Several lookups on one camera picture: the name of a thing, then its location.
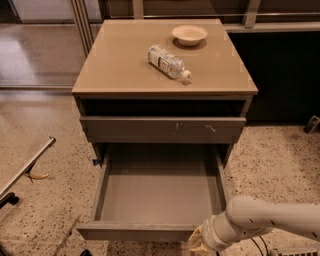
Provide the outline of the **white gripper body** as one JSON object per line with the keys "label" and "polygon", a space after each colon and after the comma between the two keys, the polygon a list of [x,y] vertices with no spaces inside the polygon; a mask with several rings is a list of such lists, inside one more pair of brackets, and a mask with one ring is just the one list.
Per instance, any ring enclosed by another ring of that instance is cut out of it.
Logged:
{"label": "white gripper body", "polygon": [[271,232],[271,228],[243,228],[234,224],[226,213],[212,215],[201,228],[203,243],[215,252],[221,252],[232,244]]}

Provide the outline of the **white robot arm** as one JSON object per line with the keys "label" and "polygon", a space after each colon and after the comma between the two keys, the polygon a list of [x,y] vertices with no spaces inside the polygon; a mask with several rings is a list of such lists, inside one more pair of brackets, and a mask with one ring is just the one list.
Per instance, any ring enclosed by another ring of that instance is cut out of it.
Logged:
{"label": "white robot arm", "polygon": [[318,203],[270,203],[251,196],[230,199],[226,210],[199,225],[188,240],[196,254],[222,252],[234,243],[267,234],[274,228],[320,240]]}

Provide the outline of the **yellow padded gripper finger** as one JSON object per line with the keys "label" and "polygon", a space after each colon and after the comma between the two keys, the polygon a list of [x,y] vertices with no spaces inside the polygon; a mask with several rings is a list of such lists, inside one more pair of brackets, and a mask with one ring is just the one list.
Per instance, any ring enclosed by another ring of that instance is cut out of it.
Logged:
{"label": "yellow padded gripper finger", "polygon": [[212,229],[204,224],[199,225],[188,239],[188,248],[195,256],[212,256],[214,250],[210,247]]}

